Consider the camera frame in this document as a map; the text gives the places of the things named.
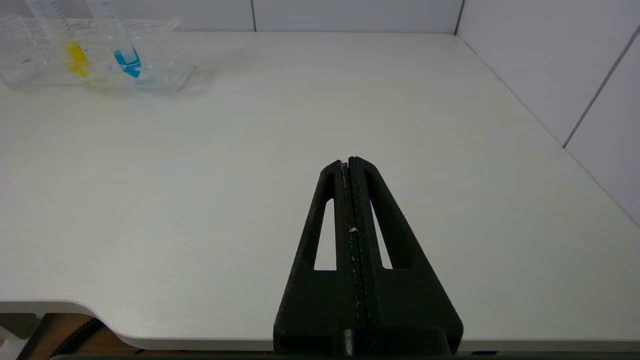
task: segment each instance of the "floor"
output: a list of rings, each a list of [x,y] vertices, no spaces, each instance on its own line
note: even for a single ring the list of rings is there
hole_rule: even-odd
[[[31,346],[30,349],[23,350],[19,360],[48,360],[56,347],[64,341],[67,336],[73,333],[78,327],[88,321],[91,317],[79,314],[49,314],[49,319],[39,329],[41,336]],[[135,355],[140,353],[138,348],[134,348],[118,339],[109,329],[103,327],[96,332],[75,354],[91,355]],[[144,350],[142,354],[207,354],[222,352],[198,352],[198,351],[178,351],[178,350]]]

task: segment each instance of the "transparent container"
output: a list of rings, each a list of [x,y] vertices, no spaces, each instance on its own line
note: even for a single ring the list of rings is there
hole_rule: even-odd
[[[195,66],[186,47],[167,39],[182,31],[180,19],[114,20],[122,23],[142,60],[140,75],[125,73],[96,19],[65,19],[88,59],[87,75],[69,69],[60,47],[32,18],[11,15],[0,20],[0,79],[11,89],[22,86],[83,86],[178,91]]]
[[[58,0],[26,0],[38,25],[55,46],[59,59],[64,59],[67,69],[78,76],[89,76],[89,61],[80,43],[74,38]]]

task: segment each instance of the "white wall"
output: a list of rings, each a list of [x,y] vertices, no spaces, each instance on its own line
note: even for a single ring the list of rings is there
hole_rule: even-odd
[[[640,37],[616,67],[566,150],[640,226]]]
[[[462,0],[254,0],[258,31],[453,34]]]
[[[458,34],[564,143],[638,25],[639,0],[467,0]]]
[[[67,17],[92,17],[84,0],[58,0]],[[116,0],[130,19],[180,17],[185,30],[253,31],[251,0]],[[254,0],[259,31],[453,34],[462,0]],[[31,16],[24,0],[0,0],[0,18]]]
[[[58,0],[67,17],[90,18],[85,0]],[[251,0],[116,0],[129,19],[180,17],[185,30],[253,31]],[[0,18],[32,17],[24,0],[0,0]]]

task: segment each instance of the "wall seam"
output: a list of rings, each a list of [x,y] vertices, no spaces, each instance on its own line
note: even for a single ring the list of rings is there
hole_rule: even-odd
[[[458,36],[458,28],[460,27],[460,19],[462,19],[462,9],[465,8],[465,1],[466,0],[462,0],[462,3],[460,4],[460,12],[458,13],[458,21],[456,22],[456,29],[453,31],[453,35]]]
[[[494,76],[495,76],[495,77],[500,81],[500,83],[501,83],[505,88],[507,88],[507,90],[509,91],[509,93],[510,93],[511,95],[513,95],[513,97],[515,97],[515,98],[516,98],[516,100],[518,100],[518,102],[520,103],[520,105],[522,105],[522,106],[527,110],[527,112],[528,112],[529,114],[531,114],[531,116],[532,116],[534,119],[536,119],[536,121],[537,121],[537,122],[542,126],[542,128],[543,128],[544,130],[546,130],[546,131],[547,131],[547,133],[548,133],[549,135],[551,135],[551,136],[554,138],[554,140],[556,140],[556,141],[558,142],[558,144],[560,144],[560,140],[556,139],[556,137],[551,133],[551,131],[549,131],[549,129],[547,129],[547,127],[544,125],[544,123],[542,123],[542,121],[540,121],[540,119],[538,119],[538,117],[536,116],[536,114],[534,114],[534,113],[533,113],[533,111],[531,111],[531,109],[529,109],[529,107],[528,107],[528,106],[527,106],[527,105],[526,105],[526,104],[525,104],[525,103],[524,103],[524,102],[523,102],[523,101],[522,101],[522,100],[521,100],[521,99],[520,99],[520,98],[519,98],[519,97],[518,97],[518,96],[513,92],[513,90],[509,87],[509,85],[507,85],[507,83],[505,83],[505,82],[500,78],[500,76],[499,76],[495,71],[493,71],[493,69],[492,69],[489,65],[487,65],[487,63],[486,63],[486,62],[484,62],[484,60],[480,57],[480,55],[478,55],[478,53],[474,50],[474,48],[473,48],[473,47],[471,47],[471,45],[469,45],[469,44],[465,41],[465,39],[464,39],[464,38],[462,38],[462,37],[461,37],[461,36],[459,36],[459,35],[458,35],[458,37],[460,37],[460,39],[461,39],[461,40],[462,40],[462,41],[463,41],[463,42],[468,46],[468,48],[469,48],[469,49],[471,49],[471,51],[473,51],[473,53],[474,53],[474,54],[475,54],[475,55],[480,59],[480,61],[482,61],[482,63],[484,64],[484,66],[485,66],[487,69],[489,69],[489,71],[490,71],[490,72],[491,72],[491,73],[492,73],[492,74],[493,74],[493,75],[494,75]]]
[[[253,5],[253,0],[251,0],[251,16],[253,18],[253,32],[258,31],[258,27],[255,25],[255,6]]]
[[[591,107],[593,106],[593,103],[596,101],[596,99],[598,98],[598,96],[600,96],[600,93],[602,92],[602,90],[604,89],[604,86],[607,84],[607,82],[609,81],[609,78],[611,78],[611,76],[613,75],[613,72],[616,70],[616,68],[618,67],[618,65],[620,64],[620,62],[622,61],[622,58],[625,57],[627,51],[629,50],[629,48],[631,48],[631,45],[634,43],[634,40],[636,39],[636,37],[638,36],[638,34],[640,34],[640,26],[638,26],[638,28],[636,29],[636,32],[633,33],[631,35],[631,39],[627,42],[627,44],[625,45],[625,48],[622,50],[622,53],[620,53],[620,55],[618,56],[618,58],[616,59],[616,61],[613,63],[613,66],[611,67],[611,69],[609,69],[609,72],[607,73],[607,75],[604,77],[604,80],[602,81],[602,84],[600,84],[600,87],[598,87],[598,90],[596,91],[596,93],[593,95],[593,98],[591,99],[591,101],[589,101],[589,104],[587,105],[587,107],[584,109],[584,111],[582,112],[582,115],[580,116],[580,118],[578,119],[578,121],[575,123],[575,126],[573,127],[573,129],[571,130],[571,133],[569,134],[569,136],[566,138],[566,141],[564,142],[564,144],[562,145],[563,148],[566,149],[566,146],[569,145],[569,141],[571,141],[571,139],[573,138],[573,136],[575,135],[575,132],[578,130],[578,127],[582,124],[582,121],[584,120],[584,118],[587,116],[587,113],[589,113],[589,110],[591,109]]]

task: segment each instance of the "white table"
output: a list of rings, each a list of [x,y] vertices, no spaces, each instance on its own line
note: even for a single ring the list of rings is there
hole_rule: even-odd
[[[0,90],[0,312],[91,313],[143,348],[269,349],[319,172],[357,155],[458,310],[461,350],[639,348],[640,230],[462,40],[179,40],[209,86]]]

